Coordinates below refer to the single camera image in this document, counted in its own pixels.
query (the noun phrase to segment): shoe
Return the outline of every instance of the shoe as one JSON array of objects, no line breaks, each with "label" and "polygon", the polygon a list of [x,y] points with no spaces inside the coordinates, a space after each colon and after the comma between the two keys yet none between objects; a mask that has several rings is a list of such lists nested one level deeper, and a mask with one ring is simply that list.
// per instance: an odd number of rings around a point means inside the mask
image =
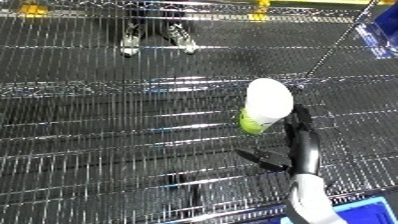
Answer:
[{"label": "shoe", "polygon": [[142,37],[140,25],[129,23],[123,38],[120,41],[120,52],[125,57],[131,57],[139,52],[140,41]]},{"label": "shoe", "polygon": [[182,48],[186,54],[194,54],[198,48],[191,35],[182,28],[181,24],[170,25],[165,38]]}]

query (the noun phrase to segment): wire shelf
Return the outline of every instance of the wire shelf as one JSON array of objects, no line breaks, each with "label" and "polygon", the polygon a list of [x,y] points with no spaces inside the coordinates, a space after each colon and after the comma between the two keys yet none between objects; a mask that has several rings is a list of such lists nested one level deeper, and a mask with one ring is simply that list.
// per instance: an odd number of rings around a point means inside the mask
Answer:
[{"label": "wire shelf", "polygon": [[148,34],[124,58],[136,3],[44,3],[46,15],[27,18],[20,2],[0,1],[1,224],[281,214],[288,176],[234,152],[288,151],[282,125],[258,137],[236,125],[258,77],[310,109],[336,203],[397,185],[396,59],[376,59],[355,30],[336,44],[361,11],[271,7],[257,21],[251,4],[184,3],[179,19],[199,46],[189,56],[158,35],[175,19],[161,16],[169,3],[145,3]]}]

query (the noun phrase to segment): blue bin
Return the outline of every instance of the blue bin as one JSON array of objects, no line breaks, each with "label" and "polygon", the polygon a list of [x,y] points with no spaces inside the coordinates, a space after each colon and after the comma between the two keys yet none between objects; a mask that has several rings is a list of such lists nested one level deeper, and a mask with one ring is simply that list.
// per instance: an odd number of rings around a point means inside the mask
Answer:
[{"label": "blue bin", "polygon": [[[390,205],[383,197],[370,198],[350,204],[339,205],[334,210],[349,224],[398,224]],[[292,224],[289,218],[268,224]]]}]

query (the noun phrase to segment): paper cup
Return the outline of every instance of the paper cup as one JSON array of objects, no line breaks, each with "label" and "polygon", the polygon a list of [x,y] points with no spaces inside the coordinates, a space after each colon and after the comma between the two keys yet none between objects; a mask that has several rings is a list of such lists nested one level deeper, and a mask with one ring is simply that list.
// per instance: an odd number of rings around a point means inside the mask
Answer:
[{"label": "paper cup", "polygon": [[282,83],[267,78],[256,79],[247,88],[245,108],[239,116],[241,128],[250,134],[261,134],[293,110],[294,100]]}]

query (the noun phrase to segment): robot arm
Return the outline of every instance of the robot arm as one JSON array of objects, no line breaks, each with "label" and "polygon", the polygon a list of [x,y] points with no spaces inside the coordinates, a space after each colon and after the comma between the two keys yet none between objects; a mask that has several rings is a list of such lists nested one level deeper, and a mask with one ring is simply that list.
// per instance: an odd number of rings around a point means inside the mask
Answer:
[{"label": "robot arm", "polygon": [[290,148],[289,158],[260,150],[254,153],[237,150],[237,153],[264,169],[285,170],[290,174],[286,213],[294,224],[347,223],[333,210],[325,192],[324,180],[319,176],[319,137],[312,128],[308,109],[295,105],[284,124]]}]

